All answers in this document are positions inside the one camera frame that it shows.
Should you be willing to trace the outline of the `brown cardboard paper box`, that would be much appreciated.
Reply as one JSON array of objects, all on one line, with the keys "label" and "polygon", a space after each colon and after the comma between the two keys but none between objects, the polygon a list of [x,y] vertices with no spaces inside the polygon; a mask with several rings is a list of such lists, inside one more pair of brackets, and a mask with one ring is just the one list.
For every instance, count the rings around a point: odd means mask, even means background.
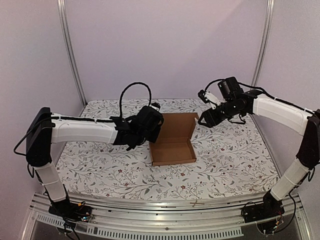
[{"label": "brown cardboard paper box", "polygon": [[164,113],[155,143],[150,143],[153,166],[190,164],[196,162],[196,154],[191,138],[199,116],[195,112]]}]

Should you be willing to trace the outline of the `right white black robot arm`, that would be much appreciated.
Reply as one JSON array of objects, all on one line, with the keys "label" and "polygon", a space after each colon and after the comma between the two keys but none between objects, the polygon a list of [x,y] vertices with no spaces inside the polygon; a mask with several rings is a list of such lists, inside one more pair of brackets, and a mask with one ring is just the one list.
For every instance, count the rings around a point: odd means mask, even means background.
[{"label": "right white black robot arm", "polygon": [[258,208],[262,218],[269,218],[278,210],[278,203],[320,163],[320,111],[273,97],[261,87],[250,86],[244,91],[245,84],[233,76],[215,82],[223,99],[219,100],[207,88],[198,92],[198,97],[210,104],[210,108],[201,114],[199,125],[213,128],[225,120],[230,122],[234,116],[242,118],[249,114],[273,120],[302,136],[295,160],[265,194],[264,203]]}]

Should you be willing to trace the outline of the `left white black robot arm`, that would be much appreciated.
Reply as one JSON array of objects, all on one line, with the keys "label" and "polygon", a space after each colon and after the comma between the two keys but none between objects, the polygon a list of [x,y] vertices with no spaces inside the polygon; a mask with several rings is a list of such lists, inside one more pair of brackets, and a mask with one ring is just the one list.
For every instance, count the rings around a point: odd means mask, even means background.
[{"label": "left white black robot arm", "polygon": [[25,142],[23,156],[40,179],[55,209],[63,216],[74,213],[67,191],[62,184],[51,157],[52,144],[62,142],[97,142],[126,146],[133,150],[146,141],[155,143],[164,117],[154,106],[143,106],[133,116],[109,119],[65,116],[43,107],[32,121],[21,142]]}]

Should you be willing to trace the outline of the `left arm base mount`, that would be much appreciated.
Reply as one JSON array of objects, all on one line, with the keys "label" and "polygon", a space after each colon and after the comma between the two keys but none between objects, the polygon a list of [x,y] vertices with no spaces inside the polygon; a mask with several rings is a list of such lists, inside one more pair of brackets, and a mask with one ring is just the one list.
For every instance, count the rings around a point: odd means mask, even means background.
[{"label": "left arm base mount", "polygon": [[52,202],[48,212],[72,222],[88,222],[92,218],[93,208],[86,203],[72,203],[69,199]]}]

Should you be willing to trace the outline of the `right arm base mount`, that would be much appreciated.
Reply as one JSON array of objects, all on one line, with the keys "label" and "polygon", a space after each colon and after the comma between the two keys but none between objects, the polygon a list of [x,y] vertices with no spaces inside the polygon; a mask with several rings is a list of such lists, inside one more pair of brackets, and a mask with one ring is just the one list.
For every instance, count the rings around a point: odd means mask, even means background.
[{"label": "right arm base mount", "polygon": [[281,216],[285,213],[282,201],[263,200],[262,203],[247,202],[240,211],[245,223]]}]

